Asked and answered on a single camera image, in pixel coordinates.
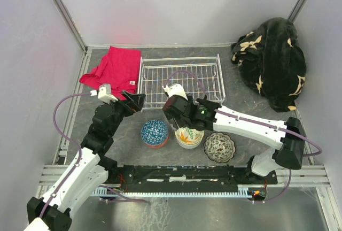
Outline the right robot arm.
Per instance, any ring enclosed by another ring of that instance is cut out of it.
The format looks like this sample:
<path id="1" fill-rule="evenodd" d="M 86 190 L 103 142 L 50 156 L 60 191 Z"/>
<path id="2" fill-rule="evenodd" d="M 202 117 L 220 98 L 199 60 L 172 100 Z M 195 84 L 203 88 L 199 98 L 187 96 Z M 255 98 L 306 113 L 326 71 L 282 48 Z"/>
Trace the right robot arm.
<path id="1" fill-rule="evenodd" d="M 162 108 L 166 118 L 178 128 L 233 133 L 269 146 L 252 158 L 245 170 L 250 183 L 258 183 L 278 168 L 299 170 L 304 157 L 305 132 L 299 119 L 267 120 L 242 114 L 206 98 L 171 96 Z"/>

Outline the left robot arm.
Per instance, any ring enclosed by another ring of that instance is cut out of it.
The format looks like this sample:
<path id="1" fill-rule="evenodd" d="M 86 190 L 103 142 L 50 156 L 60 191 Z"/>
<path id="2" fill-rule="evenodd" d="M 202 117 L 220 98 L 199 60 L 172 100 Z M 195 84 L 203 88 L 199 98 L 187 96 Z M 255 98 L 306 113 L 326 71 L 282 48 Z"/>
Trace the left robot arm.
<path id="1" fill-rule="evenodd" d="M 123 118 L 141 111 L 146 95 L 124 90 L 121 92 L 124 99 L 120 100 L 106 85 L 87 95 L 98 97 L 102 105 L 95 109 L 92 124 L 81 144 L 62 134 L 76 145 L 77 154 L 41 198 L 29 200 L 26 230 L 69 230 L 76 212 L 88 197 L 104 182 L 112 183 L 118 178 L 117 162 L 105 154 Z"/>

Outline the orange flower leaf bowl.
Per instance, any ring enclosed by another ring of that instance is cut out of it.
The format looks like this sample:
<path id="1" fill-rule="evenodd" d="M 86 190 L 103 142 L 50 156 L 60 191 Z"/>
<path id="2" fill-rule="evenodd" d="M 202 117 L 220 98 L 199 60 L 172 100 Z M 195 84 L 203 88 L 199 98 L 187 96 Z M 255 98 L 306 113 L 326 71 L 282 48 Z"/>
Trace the orange flower leaf bowl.
<path id="1" fill-rule="evenodd" d="M 175 131 L 178 144 L 185 149 L 196 148 L 203 140 L 205 131 L 198 131 L 188 127 L 179 128 Z"/>

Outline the blue triangle pattern bowl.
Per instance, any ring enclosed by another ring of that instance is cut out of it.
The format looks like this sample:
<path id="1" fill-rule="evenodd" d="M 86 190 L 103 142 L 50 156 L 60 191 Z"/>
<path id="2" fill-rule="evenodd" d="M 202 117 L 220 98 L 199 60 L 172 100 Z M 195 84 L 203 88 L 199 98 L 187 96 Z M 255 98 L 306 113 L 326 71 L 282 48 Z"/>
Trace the blue triangle pattern bowl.
<path id="1" fill-rule="evenodd" d="M 168 140 L 167 125 L 161 120 L 149 120 L 141 129 L 141 139 L 148 147 L 163 147 Z"/>

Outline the dark scalloped floral bowl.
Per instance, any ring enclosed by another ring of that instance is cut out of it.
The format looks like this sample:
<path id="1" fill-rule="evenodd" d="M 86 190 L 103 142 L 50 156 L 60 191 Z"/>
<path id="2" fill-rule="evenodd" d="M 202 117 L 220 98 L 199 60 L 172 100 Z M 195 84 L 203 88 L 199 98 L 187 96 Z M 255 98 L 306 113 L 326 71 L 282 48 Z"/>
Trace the dark scalloped floral bowl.
<path id="1" fill-rule="evenodd" d="M 211 133 L 204 142 L 204 153 L 216 163 L 227 163 L 236 153 L 235 142 L 222 132 Z"/>

